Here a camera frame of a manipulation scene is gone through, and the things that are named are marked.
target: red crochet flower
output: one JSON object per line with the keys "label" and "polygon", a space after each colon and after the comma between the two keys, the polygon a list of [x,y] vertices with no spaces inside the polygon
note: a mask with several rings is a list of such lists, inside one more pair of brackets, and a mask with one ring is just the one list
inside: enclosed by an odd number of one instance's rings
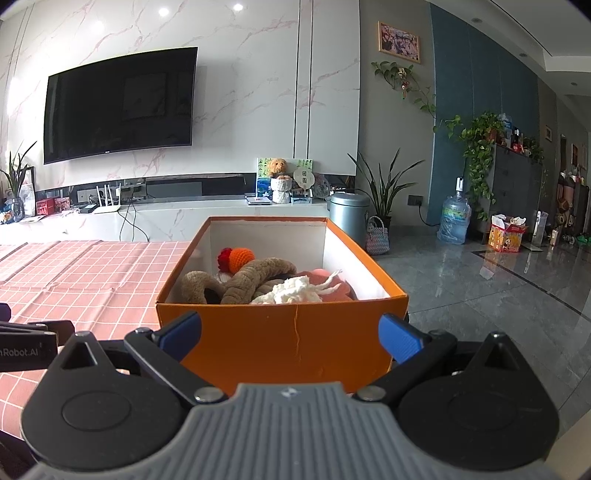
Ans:
{"label": "red crochet flower", "polygon": [[217,256],[217,267],[220,272],[230,273],[230,253],[231,248],[224,248]]}

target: bag handle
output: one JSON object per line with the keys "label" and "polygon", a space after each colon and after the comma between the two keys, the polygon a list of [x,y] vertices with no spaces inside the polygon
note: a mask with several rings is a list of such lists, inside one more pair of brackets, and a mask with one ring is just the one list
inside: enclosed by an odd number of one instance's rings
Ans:
{"label": "bag handle", "polygon": [[373,216],[369,217],[369,220],[368,221],[371,222],[371,220],[374,219],[374,218],[377,218],[379,220],[379,222],[382,224],[382,230],[386,230],[386,226],[384,225],[383,220],[379,216],[373,215]]}

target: television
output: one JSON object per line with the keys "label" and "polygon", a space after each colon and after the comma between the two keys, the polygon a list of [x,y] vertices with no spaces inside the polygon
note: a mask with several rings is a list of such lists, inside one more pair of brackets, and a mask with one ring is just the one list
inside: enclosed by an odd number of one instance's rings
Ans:
{"label": "television", "polygon": [[197,48],[98,61],[49,77],[44,164],[191,145]]}

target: pink checkered tablecloth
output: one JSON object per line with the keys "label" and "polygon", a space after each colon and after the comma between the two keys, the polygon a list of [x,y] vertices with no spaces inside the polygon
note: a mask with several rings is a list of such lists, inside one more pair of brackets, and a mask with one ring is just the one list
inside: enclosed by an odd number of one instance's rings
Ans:
{"label": "pink checkered tablecloth", "polygon": [[[12,322],[71,320],[99,340],[158,328],[156,297],[188,242],[66,241],[0,245],[0,301]],[[0,374],[0,429],[20,437],[21,410],[45,370]]]}

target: blue wall panel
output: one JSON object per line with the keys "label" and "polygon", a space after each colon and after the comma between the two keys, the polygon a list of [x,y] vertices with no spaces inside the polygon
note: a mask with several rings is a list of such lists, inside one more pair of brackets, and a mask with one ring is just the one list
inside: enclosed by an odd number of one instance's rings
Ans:
{"label": "blue wall panel", "polygon": [[[460,115],[469,124],[486,110],[505,112],[527,136],[539,131],[538,79],[489,37],[431,4],[437,121]],[[463,143],[435,135],[427,222],[436,223],[445,198],[463,175]]]}

